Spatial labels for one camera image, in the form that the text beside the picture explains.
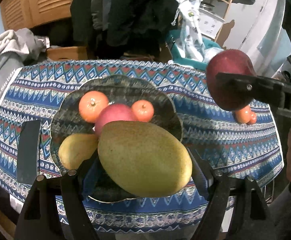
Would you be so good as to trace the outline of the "small tangerine front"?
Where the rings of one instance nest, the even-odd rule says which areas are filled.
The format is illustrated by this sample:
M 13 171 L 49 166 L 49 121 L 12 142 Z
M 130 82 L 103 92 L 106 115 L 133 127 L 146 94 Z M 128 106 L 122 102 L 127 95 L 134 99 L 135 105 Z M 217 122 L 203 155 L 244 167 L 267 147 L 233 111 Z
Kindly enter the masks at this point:
M 250 116 L 250 120 L 248 122 L 249 125 L 253 125 L 255 124 L 257 121 L 257 115 L 255 112 L 251 111 L 251 116 Z

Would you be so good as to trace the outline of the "small tangerine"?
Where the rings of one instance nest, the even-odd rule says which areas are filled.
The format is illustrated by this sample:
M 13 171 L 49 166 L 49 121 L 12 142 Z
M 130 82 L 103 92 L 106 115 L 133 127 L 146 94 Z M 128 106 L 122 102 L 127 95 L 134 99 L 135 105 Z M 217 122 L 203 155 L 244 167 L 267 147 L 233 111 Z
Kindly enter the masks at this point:
M 138 121 L 150 122 L 154 116 L 154 107 L 147 100 L 138 100 L 131 106 L 131 110 L 137 117 Z
M 255 112 L 251 111 L 251 116 L 250 116 L 250 120 L 248 122 L 249 125 L 253 125 L 255 124 L 257 121 L 257 115 Z

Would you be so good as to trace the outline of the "large orange front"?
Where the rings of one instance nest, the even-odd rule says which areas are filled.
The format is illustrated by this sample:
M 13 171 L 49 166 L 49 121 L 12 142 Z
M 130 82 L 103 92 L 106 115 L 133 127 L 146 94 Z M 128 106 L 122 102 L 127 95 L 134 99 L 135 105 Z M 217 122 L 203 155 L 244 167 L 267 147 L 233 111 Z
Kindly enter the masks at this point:
M 235 111 L 235 118 L 240 124 L 247 124 L 251 119 L 251 108 L 249 105 Z

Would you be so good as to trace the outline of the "large orange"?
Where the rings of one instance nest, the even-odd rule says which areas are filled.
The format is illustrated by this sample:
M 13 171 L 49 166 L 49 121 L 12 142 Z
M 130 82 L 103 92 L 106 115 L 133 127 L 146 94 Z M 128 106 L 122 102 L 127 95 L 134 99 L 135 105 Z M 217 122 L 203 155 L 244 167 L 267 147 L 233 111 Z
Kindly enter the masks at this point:
M 251 119 L 251 108 L 249 105 L 235 111 L 235 118 L 240 124 L 247 124 Z
M 96 90 L 89 91 L 79 101 L 79 114 L 86 122 L 95 123 L 108 104 L 109 99 L 104 93 Z

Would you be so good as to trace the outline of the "dark red apple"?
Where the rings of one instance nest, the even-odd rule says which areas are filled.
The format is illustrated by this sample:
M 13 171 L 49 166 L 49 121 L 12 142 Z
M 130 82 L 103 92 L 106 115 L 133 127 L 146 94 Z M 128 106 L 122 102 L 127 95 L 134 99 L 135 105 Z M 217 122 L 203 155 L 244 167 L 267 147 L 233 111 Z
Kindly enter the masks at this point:
M 210 60 L 206 67 L 207 88 L 214 102 L 221 109 L 237 111 L 252 101 L 248 91 L 236 83 L 242 76 L 256 76 L 246 53 L 229 49 Z

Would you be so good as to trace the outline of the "yellow mango front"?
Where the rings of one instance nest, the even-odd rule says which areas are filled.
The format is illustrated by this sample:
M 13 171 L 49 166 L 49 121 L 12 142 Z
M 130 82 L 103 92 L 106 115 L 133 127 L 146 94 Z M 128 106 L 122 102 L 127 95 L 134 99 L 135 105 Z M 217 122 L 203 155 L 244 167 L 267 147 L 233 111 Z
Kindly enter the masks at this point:
M 122 189 L 138 197 L 171 196 L 192 175 L 185 146 L 160 126 L 139 121 L 113 121 L 101 130 L 100 162 Z

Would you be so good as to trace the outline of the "patterned blue tablecloth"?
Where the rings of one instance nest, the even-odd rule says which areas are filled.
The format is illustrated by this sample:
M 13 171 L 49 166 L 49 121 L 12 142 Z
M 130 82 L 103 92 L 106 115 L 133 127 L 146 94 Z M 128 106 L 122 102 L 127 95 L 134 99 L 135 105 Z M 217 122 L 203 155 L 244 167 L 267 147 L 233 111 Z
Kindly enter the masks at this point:
M 71 92 L 86 82 L 123 75 L 150 82 L 174 103 L 183 125 L 182 144 L 229 177 L 251 176 L 267 185 L 284 166 L 277 127 L 270 107 L 252 100 L 253 125 L 240 124 L 221 109 L 209 93 L 206 73 L 156 62 L 120 60 L 66 61 L 18 68 L 0 100 L 0 185 L 25 201 L 31 185 L 17 181 L 17 151 L 22 124 L 41 120 L 39 174 L 63 176 L 50 144 L 52 119 Z M 103 203 L 84 197 L 94 228 L 106 233 L 174 231 L 198 224 L 208 201 L 198 194 L 192 176 L 179 192 L 165 197 L 138 197 Z

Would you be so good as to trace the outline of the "white door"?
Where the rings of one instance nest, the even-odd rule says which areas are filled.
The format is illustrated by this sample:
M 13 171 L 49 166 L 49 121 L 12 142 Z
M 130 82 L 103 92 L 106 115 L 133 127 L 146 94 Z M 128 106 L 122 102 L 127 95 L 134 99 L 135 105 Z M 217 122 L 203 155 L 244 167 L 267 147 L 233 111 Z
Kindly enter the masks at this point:
M 261 2 L 252 26 L 239 47 L 250 57 L 257 75 L 266 74 L 277 53 L 286 6 L 286 0 Z

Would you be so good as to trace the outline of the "black smartphone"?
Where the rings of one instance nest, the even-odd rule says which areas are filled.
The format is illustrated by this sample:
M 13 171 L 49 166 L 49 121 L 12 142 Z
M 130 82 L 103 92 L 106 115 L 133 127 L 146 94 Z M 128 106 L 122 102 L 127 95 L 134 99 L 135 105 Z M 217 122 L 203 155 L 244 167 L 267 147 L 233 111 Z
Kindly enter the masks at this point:
M 32 185 L 39 174 L 41 120 L 22 124 L 17 151 L 17 181 Z

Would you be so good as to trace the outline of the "clear plastic bag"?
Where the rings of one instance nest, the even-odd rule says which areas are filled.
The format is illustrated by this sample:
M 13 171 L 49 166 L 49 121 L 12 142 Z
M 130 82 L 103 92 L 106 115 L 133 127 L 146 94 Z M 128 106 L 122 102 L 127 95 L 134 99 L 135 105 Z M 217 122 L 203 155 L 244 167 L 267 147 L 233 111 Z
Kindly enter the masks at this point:
M 217 54 L 223 52 L 224 49 L 218 47 L 211 47 L 205 49 L 205 55 L 203 63 L 209 63 Z

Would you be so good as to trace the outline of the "white patterned storage box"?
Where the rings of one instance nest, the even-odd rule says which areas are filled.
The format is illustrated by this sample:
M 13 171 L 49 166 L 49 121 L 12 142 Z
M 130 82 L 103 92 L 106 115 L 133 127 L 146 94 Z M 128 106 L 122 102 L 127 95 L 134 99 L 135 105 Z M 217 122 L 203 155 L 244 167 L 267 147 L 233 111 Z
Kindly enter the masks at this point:
M 203 35 L 213 40 L 216 39 L 224 19 L 218 15 L 199 8 L 199 28 Z

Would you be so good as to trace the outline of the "white rice bag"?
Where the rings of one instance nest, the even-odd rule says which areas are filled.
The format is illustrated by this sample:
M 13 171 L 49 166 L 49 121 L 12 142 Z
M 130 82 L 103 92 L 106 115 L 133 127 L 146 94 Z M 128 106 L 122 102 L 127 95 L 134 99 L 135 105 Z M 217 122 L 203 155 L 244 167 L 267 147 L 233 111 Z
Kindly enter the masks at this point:
M 176 0 L 178 8 L 172 25 L 176 25 L 177 18 L 181 15 L 181 30 L 180 37 L 186 41 L 193 40 L 192 43 L 198 40 L 202 43 L 202 35 L 199 28 L 199 7 L 203 0 Z

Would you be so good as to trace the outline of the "teal plastic crate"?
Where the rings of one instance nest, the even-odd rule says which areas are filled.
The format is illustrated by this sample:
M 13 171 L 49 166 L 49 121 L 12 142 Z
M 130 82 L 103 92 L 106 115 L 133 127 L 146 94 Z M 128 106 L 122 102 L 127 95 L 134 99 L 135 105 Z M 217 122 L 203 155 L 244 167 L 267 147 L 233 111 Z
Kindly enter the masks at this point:
M 180 30 L 171 30 L 166 37 L 166 45 L 175 64 L 205 71 L 208 63 L 203 63 L 205 49 L 211 47 L 221 48 L 216 42 L 202 37 L 202 43 L 198 40 L 195 44 L 180 37 Z

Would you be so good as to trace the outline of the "dark glass fruit plate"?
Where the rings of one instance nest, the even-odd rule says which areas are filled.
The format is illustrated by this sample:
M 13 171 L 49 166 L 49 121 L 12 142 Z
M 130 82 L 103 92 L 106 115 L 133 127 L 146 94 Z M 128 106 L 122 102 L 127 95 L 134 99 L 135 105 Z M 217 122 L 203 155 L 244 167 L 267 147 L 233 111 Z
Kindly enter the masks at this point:
M 86 82 L 66 96 L 50 131 L 54 163 L 63 175 L 77 170 L 83 197 L 103 203 L 165 197 L 191 177 L 175 105 L 142 79 Z

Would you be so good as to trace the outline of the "wooden drawer box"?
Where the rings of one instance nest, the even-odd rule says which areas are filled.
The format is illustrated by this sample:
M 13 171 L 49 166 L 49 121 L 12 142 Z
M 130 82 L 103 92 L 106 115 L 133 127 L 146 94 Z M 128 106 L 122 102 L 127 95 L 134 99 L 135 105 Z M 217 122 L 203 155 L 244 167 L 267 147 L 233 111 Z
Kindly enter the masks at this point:
M 53 61 L 88 59 L 86 48 L 82 46 L 49 48 L 47 56 Z

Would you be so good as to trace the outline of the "pile of grey clothes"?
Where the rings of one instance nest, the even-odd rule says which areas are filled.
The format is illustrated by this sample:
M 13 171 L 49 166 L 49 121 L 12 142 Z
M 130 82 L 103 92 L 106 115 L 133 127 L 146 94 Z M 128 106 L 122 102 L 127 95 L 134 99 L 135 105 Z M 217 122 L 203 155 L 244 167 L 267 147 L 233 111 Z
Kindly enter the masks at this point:
M 0 98 L 13 71 L 23 67 L 27 61 L 37 61 L 49 47 L 49 37 L 34 35 L 28 28 L 0 34 Z

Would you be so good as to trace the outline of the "black hanging coat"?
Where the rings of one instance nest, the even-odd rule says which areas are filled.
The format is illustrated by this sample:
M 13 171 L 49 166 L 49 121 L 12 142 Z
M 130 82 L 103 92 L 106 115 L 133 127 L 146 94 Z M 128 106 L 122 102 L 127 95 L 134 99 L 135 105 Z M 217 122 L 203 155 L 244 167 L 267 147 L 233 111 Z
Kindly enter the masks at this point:
M 99 59 L 158 57 L 177 7 L 175 0 L 73 0 L 73 37 Z

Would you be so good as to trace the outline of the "wooden louvered wardrobe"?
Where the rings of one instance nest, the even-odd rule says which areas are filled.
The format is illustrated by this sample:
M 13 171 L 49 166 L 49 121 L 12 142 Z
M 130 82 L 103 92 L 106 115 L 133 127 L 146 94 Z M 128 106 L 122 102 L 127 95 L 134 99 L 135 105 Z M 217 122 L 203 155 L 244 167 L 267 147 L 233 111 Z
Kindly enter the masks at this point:
M 33 28 L 71 17 L 73 0 L 3 0 L 0 3 L 5 30 Z

